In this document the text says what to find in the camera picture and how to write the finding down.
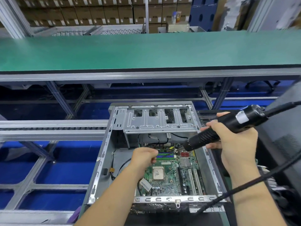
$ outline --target left hand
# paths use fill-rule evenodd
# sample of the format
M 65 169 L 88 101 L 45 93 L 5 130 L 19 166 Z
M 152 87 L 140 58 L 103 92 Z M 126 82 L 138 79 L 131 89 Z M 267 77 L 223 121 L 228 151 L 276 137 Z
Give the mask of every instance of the left hand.
M 129 167 L 137 173 L 138 178 L 144 177 L 145 169 L 156 162 L 158 150 L 148 147 L 139 147 L 133 151 Z

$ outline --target green workbench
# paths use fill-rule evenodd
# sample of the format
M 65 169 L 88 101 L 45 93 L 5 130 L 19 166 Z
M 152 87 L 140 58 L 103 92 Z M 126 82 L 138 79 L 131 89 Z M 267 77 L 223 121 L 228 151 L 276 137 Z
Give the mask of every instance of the green workbench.
M 6 38 L 0 50 L 0 73 L 291 65 L 301 30 Z

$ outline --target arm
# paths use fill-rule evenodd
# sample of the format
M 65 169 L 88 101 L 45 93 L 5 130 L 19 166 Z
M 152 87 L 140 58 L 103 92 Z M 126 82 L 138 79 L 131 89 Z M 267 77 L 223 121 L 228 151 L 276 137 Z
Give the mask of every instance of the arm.
M 230 174 L 233 188 L 260 176 L 255 163 L 258 133 L 254 128 L 235 134 L 217 121 L 210 121 L 207 126 L 216 131 L 221 141 L 206 147 L 222 148 L 222 162 Z M 238 226 L 286 225 L 264 182 L 234 194 L 233 199 Z
M 131 163 L 119 174 L 102 196 L 83 214 L 75 226 L 122 226 L 134 200 L 138 181 L 146 167 L 156 162 L 158 151 L 137 148 Z

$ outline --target motherboard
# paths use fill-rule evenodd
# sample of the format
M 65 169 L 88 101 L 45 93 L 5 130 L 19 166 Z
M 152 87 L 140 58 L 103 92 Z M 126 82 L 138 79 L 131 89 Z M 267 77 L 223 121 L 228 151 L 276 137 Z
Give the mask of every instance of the motherboard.
M 167 154 L 181 147 L 179 144 L 169 146 L 150 146 L 159 151 L 156 163 L 146 168 L 144 178 L 151 189 L 139 184 L 143 196 L 178 196 L 205 195 L 205 189 L 194 151 L 181 151 Z

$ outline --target chip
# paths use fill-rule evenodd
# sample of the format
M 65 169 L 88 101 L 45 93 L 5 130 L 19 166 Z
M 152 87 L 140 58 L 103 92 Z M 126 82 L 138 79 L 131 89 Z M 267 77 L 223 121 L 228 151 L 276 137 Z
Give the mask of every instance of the chip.
M 153 180 L 164 180 L 164 167 L 153 167 Z

